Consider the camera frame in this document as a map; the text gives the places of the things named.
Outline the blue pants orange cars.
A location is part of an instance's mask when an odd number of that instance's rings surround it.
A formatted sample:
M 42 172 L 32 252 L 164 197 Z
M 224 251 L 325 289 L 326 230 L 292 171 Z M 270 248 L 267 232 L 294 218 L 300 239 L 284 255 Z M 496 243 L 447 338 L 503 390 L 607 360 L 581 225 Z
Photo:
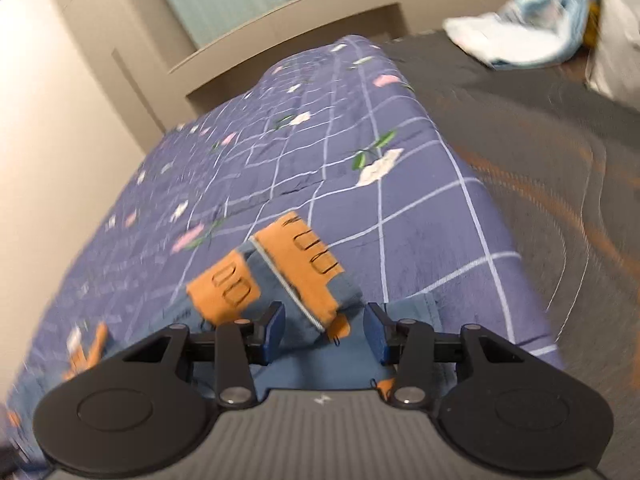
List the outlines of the blue pants orange cars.
M 305 221 L 289 212 L 190 281 L 170 304 L 134 320 L 130 334 L 101 323 L 93 341 L 76 342 L 68 363 L 26 370 L 9 400 L 9 427 L 27 434 L 49 391 L 170 324 L 201 334 L 221 323 L 257 321 L 275 302 L 282 311 L 258 350 L 268 363 L 250 368 L 259 399 L 273 389 L 375 385 L 390 392 L 395 367 L 386 361 L 384 333 L 370 320 L 360 288 Z

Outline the dark grey quilted mattress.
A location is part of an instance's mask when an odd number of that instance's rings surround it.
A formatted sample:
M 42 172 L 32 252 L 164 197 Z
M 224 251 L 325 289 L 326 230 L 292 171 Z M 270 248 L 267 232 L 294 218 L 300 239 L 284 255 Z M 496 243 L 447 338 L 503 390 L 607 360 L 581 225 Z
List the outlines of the dark grey quilted mattress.
M 384 44 L 510 226 L 567 369 L 608 400 L 601 466 L 639 474 L 639 115 L 586 85 L 588 55 L 495 72 L 440 32 Z

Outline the purple plaid floral quilt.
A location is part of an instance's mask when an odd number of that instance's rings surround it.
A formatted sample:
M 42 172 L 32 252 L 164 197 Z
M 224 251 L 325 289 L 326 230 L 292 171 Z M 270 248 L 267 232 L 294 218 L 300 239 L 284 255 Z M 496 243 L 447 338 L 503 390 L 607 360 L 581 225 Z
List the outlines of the purple plaid floral quilt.
M 292 55 L 250 91 L 167 133 L 67 271 L 6 406 L 4 430 L 47 466 L 37 402 L 73 337 L 108 351 L 170 322 L 203 326 L 186 288 L 286 214 L 326 243 L 364 300 L 441 332 L 483 325 L 559 365 L 549 323 L 485 183 L 446 143 L 390 55 L 360 36 Z

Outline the white plastic shopping bag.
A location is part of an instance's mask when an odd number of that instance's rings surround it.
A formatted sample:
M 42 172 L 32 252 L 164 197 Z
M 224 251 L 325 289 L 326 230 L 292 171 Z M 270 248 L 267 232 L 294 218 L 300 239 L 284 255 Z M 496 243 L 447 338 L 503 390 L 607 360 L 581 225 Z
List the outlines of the white plastic shopping bag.
M 601 0 L 599 35 L 588 63 L 588 86 L 639 109 L 639 0 Z

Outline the light blue crumpled blanket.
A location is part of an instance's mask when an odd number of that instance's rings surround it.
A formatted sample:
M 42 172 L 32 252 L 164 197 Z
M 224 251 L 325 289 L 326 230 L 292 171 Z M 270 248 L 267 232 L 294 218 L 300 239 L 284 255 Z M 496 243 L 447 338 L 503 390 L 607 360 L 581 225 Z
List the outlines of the light blue crumpled blanket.
M 455 46 L 493 70 L 547 67 L 579 50 L 597 1 L 509 0 L 496 12 L 446 18 L 442 29 Z

